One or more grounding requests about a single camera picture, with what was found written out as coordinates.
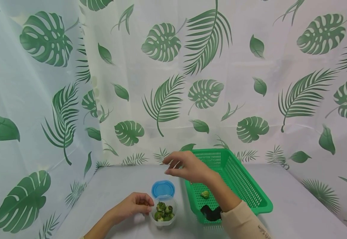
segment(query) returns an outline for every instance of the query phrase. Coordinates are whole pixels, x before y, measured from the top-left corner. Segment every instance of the black object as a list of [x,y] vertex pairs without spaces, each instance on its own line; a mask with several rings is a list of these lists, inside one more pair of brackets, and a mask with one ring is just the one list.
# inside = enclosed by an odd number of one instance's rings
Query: black object
[[222,210],[219,206],[212,211],[208,205],[205,205],[200,209],[200,211],[208,221],[217,221],[221,219]]

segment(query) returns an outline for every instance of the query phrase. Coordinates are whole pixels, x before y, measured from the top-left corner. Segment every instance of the basket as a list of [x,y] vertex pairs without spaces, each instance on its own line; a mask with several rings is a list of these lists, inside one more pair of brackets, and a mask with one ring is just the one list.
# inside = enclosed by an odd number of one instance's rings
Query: basket
[[[229,149],[194,149],[192,153],[219,173],[229,188],[248,204],[254,214],[269,213],[273,210],[273,204],[267,195]],[[186,180],[185,186],[191,211],[197,220],[202,224],[221,223],[220,219],[208,221],[200,211],[206,204],[212,210],[219,206],[212,192],[209,192],[209,199],[204,199],[200,194],[209,191],[204,184],[190,183]]]

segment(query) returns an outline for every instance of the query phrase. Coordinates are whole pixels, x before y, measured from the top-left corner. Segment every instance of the white table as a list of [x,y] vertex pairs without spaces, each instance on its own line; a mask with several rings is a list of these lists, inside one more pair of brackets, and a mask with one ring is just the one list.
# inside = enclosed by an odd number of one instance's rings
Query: white table
[[[131,192],[151,195],[153,183],[164,179],[175,186],[178,218],[174,229],[158,230],[149,217],[139,214],[111,229],[107,238],[228,238],[220,226],[203,227],[196,221],[189,208],[184,180],[165,175],[166,168],[113,166],[99,169],[53,238],[79,239],[108,209]],[[273,239],[347,239],[347,227],[282,167],[248,164],[246,168],[274,205],[271,213],[259,215]]]

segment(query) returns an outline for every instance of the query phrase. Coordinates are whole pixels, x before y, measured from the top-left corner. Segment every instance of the blue lid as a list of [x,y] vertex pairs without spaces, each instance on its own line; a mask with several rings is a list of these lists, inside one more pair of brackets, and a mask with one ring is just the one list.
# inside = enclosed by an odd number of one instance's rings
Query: blue lid
[[174,196],[174,185],[168,180],[156,181],[152,186],[152,195],[157,198],[162,195]]

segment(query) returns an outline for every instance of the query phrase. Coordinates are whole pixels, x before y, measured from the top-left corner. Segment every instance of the sleeve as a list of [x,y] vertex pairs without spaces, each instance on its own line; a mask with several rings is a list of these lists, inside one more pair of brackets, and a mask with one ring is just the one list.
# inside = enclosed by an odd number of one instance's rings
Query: sleeve
[[244,201],[231,211],[221,213],[221,220],[231,239],[271,239],[267,229]]

